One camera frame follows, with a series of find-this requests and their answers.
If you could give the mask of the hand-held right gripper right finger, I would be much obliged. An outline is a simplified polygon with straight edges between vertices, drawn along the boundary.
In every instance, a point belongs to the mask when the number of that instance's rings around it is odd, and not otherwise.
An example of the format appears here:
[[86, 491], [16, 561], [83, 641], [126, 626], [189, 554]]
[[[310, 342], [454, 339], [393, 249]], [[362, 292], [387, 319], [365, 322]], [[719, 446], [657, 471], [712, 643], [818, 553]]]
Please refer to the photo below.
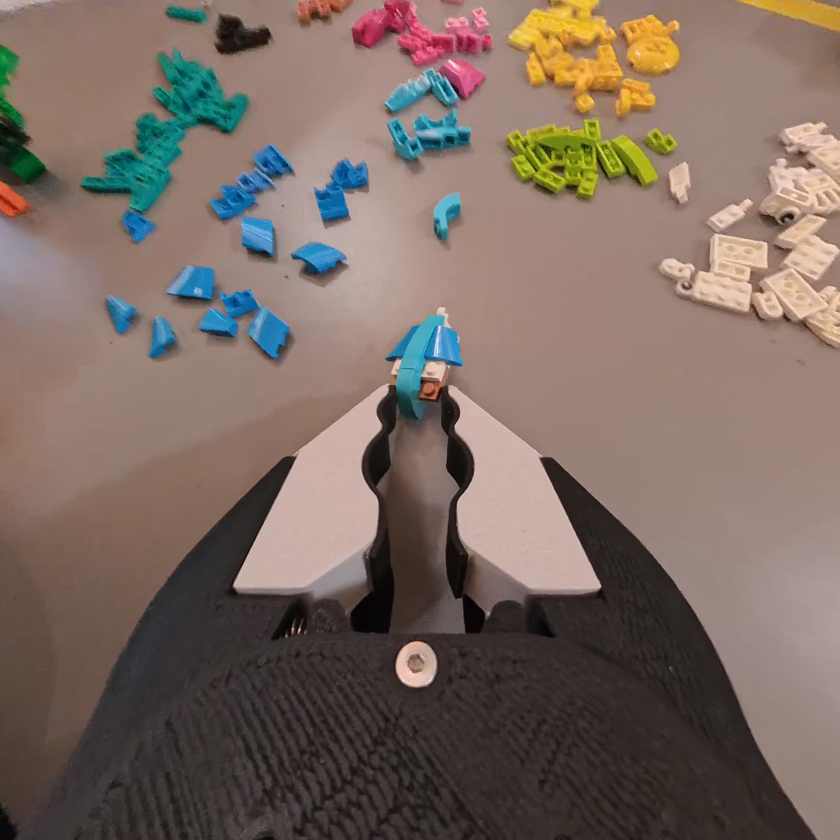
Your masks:
[[446, 573], [465, 631], [493, 609], [545, 597], [590, 597], [602, 584], [540, 453], [454, 386], [440, 395], [448, 505]]

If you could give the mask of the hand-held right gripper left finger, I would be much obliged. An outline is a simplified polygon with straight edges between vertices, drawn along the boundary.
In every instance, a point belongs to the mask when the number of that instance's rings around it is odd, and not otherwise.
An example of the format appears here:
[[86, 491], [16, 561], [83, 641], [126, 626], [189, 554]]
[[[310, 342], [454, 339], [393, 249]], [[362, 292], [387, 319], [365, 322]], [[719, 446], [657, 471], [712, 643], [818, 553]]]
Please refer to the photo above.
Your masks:
[[239, 595], [336, 601], [358, 632], [391, 627], [394, 575], [380, 485], [396, 389], [382, 385], [298, 450], [237, 577]]

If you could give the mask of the pile of blue lego bricks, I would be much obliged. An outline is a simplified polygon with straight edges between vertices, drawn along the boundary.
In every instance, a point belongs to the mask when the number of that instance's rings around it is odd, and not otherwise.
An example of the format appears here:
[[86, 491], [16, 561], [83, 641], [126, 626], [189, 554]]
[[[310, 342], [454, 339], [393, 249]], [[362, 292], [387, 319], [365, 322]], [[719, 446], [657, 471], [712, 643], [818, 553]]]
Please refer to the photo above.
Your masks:
[[[234, 185], [223, 185], [220, 197], [211, 200], [209, 205], [222, 221], [240, 218], [241, 244], [249, 253], [272, 257], [276, 253], [275, 226], [269, 219], [246, 216], [244, 212], [256, 204], [259, 193], [273, 186], [282, 175], [293, 173], [293, 168], [272, 143], [255, 152], [253, 162], [255, 166], [251, 171], [240, 175]], [[338, 161], [328, 184], [314, 191], [321, 220], [330, 222], [348, 217], [345, 193], [364, 188], [369, 182], [370, 170], [365, 161]], [[346, 260], [342, 252], [322, 243], [305, 244], [292, 253], [292, 258], [303, 262], [312, 274], [331, 271]], [[207, 266], [186, 266], [166, 293], [174, 298], [211, 302], [215, 298], [215, 270]], [[239, 320], [251, 314], [248, 336], [265, 355], [278, 360], [287, 343], [289, 325], [273, 311], [259, 305], [252, 290], [222, 293], [220, 300], [223, 308], [207, 309], [199, 330], [218, 338], [233, 339], [238, 335]]]

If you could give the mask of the pile of white lego bricks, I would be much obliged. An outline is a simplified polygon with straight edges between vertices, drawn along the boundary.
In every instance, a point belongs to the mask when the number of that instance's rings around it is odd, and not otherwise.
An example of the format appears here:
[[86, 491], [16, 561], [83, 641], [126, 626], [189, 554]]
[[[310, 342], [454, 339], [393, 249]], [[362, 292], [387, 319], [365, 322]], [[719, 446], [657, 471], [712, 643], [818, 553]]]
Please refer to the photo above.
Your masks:
[[838, 132], [801, 122], [778, 142], [783, 154], [768, 168], [764, 197], [707, 218], [707, 263], [668, 257], [658, 273], [680, 299], [798, 325], [838, 350]]

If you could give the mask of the pile of lime lego bricks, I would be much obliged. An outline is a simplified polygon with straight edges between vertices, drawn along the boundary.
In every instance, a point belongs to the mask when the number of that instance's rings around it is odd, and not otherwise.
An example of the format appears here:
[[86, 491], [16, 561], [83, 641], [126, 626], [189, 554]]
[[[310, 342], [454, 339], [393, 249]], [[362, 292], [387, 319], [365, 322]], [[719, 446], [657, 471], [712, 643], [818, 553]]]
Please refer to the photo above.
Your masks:
[[607, 139], [598, 119], [586, 119], [578, 129], [547, 123], [526, 131], [514, 130], [505, 140], [510, 167], [520, 183], [542, 193], [571, 192], [590, 201], [602, 178], [629, 177], [642, 187], [658, 181], [649, 152], [667, 154], [676, 149], [671, 134], [652, 130], [638, 143], [625, 134]]

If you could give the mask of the pile of azure lego bricks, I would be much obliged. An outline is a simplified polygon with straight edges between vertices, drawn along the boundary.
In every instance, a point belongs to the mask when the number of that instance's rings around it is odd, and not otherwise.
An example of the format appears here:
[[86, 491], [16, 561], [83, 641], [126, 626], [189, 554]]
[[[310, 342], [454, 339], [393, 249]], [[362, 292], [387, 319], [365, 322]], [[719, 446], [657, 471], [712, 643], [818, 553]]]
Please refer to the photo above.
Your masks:
[[[440, 119], [421, 113], [415, 117], [409, 131], [398, 114], [432, 95], [447, 111]], [[394, 151], [404, 161], [414, 161], [426, 151], [447, 151], [471, 142], [471, 128], [459, 123], [459, 95], [452, 82], [440, 71], [424, 70], [423, 73], [394, 88], [385, 100], [384, 107], [391, 116], [387, 130]]]

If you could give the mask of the pile of teal lego bricks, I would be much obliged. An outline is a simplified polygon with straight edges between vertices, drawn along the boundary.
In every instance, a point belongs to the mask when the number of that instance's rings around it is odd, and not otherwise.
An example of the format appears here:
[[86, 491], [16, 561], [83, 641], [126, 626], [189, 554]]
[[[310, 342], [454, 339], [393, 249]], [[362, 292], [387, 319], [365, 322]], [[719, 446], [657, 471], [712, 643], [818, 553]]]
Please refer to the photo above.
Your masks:
[[129, 209], [138, 214], [148, 211], [170, 184], [172, 165], [182, 154], [188, 130], [206, 125], [231, 133], [249, 106], [242, 92], [225, 95], [214, 68], [186, 59], [178, 48], [160, 51], [156, 58], [165, 84], [154, 87], [152, 94], [168, 116], [140, 115], [134, 123], [133, 146], [105, 153], [102, 173], [80, 181], [89, 193], [126, 195]]

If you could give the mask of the green lego bricks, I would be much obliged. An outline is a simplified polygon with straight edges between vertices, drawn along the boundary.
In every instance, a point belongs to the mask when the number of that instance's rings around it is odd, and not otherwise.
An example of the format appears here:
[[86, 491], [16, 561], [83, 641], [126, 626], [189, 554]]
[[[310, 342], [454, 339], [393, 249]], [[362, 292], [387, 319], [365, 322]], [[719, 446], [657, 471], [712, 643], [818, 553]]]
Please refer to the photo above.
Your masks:
[[46, 171], [46, 165], [30, 149], [31, 137], [21, 113], [7, 98], [7, 89], [19, 57], [1, 45], [1, 164], [25, 183]]

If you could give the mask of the black lego brick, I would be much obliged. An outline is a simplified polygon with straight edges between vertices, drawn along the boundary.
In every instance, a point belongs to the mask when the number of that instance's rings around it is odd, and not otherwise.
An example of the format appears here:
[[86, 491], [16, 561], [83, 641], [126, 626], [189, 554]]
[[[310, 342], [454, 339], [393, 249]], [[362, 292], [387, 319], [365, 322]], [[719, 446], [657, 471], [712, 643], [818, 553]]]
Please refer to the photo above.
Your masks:
[[220, 55], [235, 55], [267, 46], [272, 34], [267, 26], [251, 28], [231, 14], [219, 14], [215, 30], [215, 48]]

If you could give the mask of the pile of yellow lego bricks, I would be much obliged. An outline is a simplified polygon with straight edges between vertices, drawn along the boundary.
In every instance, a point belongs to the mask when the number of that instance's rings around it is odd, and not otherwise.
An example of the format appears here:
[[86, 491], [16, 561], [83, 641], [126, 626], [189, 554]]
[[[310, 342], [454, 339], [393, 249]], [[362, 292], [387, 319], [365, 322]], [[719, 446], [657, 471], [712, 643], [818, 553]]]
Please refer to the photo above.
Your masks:
[[533, 88], [570, 94], [572, 108], [589, 115], [599, 97], [611, 96], [614, 113], [650, 112], [657, 99], [651, 80], [677, 68], [679, 21], [654, 14], [613, 27], [597, 1], [552, 1], [534, 7], [513, 28], [507, 44], [525, 54]]

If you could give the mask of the pile of magenta lego bricks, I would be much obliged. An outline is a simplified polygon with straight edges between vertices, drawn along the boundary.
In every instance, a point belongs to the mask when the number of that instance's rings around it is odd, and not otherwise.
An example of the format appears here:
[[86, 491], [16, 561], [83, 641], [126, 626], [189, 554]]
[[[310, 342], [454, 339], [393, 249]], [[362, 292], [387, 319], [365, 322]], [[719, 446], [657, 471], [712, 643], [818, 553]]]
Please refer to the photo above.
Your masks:
[[386, 36], [395, 35], [399, 49], [424, 72], [426, 80], [428, 72], [435, 70], [464, 100], [487, 77], [467, 59], [493, 46], [488, 13], [483, 7], [473, 8], [466, 17], [448, 17], [443, 31], [438, 32], [421, 22], [415, 2], [388, 1], [358, 18], [351, 34], [357, 46], [367, 49], [377, 46]]

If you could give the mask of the yellow tape line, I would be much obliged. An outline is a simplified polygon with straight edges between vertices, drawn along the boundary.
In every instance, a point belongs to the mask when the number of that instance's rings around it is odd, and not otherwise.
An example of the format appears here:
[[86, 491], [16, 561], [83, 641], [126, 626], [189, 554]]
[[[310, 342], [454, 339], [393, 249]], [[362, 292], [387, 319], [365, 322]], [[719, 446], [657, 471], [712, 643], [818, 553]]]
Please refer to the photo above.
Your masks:
[[769, 14], [839, 32], [839, 6], [818, 1], [738, 1]]

